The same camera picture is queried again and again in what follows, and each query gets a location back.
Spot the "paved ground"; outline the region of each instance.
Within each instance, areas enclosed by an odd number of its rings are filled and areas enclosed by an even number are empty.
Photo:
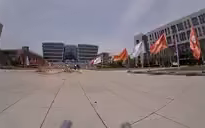
[[[0,128],[205,128],[205,77],[0,70]]]

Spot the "glass facade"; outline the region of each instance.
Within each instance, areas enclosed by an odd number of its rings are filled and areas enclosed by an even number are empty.
[[[64,53],[63,43],[42,43],[43,58],[48,62],[62,62]]]

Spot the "red flag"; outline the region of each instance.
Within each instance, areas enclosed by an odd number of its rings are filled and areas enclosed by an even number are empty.
[[[191,28],[190,34],[190,48],[193,52],[193,56],[199,60],[201,57],[201,48],[200,43],[198,41],[198,37],[196,36],[194,27]]]
[[[126,48],[119,54],[114,56],[114,61],[120,61],[120,60],[127,60],[128,59],[128,52],[126,50]]]
[[[160,38],[150,46],[150,52],[152,54],[157,54],[165,48],[167,48],[167,40],[165,34],[162,34]]]

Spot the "sky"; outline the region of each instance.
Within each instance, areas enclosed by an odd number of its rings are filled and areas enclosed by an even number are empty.
[[[63,42],[131,52],[135,34],[202,8],[205,0],[0,0],[0,48],[42,54],[42,42]]]

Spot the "white flag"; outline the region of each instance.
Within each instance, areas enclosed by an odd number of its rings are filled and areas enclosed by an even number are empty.
[[[102,62],[102,59],[101,59],[101,57],[99,56],[99,57],[97,57],[94,61],[93,61],[93,64],[99,64],[99,63],[101,63]]]
[[[138,57],[140,54],[143,54],[143,53],[146,53],[146,50],[145,50],[144,42],[141,41],[135,46],[133,53],[132,53],[132,57],[134,58]]]
[[[27,66],[29,66],[29,65],[30,65],[30,61],[29,61],[28,56],[27,56],[27,58],[26,58],[26,65],[27,65]]]

